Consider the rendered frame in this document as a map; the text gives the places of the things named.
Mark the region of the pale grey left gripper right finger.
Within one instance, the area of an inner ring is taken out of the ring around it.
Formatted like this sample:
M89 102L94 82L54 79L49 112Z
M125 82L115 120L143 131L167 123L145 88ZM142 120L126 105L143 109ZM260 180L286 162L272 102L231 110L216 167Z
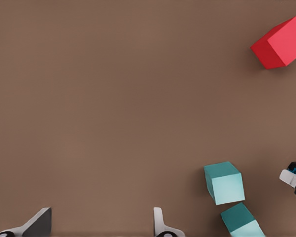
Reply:
M164 223L163 212L160 207L153 208L154 237L185 237L185 233L179 229L169 227Z

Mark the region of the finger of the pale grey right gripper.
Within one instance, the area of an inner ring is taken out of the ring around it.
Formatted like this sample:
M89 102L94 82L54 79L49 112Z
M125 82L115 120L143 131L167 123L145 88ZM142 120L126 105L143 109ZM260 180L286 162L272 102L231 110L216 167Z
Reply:
M287 169L282 170L279 179L291 187L296 186L296 174L288 171Z

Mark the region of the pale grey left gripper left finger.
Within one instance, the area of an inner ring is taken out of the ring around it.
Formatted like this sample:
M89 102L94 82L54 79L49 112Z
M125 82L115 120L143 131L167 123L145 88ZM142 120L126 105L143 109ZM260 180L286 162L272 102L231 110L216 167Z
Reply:
M45 207L25 224L0 232L0 237L50 237L52 230L52 208Z

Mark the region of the light teal cube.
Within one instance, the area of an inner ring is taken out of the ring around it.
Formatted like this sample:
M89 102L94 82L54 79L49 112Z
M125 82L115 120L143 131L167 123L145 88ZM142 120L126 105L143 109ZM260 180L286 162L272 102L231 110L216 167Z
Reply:
M204 166L206 186L215 205L245 200L241 172L230 162Z

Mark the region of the dark teal cube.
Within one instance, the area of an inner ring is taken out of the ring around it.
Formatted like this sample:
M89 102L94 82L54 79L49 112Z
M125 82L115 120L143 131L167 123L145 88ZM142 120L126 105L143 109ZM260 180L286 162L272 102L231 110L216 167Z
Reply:
M243 203L220 214L232 237L266 237L256 219Z

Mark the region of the red cube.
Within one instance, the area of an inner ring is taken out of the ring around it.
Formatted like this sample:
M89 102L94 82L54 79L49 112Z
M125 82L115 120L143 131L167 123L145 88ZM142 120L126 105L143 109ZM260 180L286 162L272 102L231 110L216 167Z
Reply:
M250 50L266 69L289 65L296 59L296 16L273 27Z

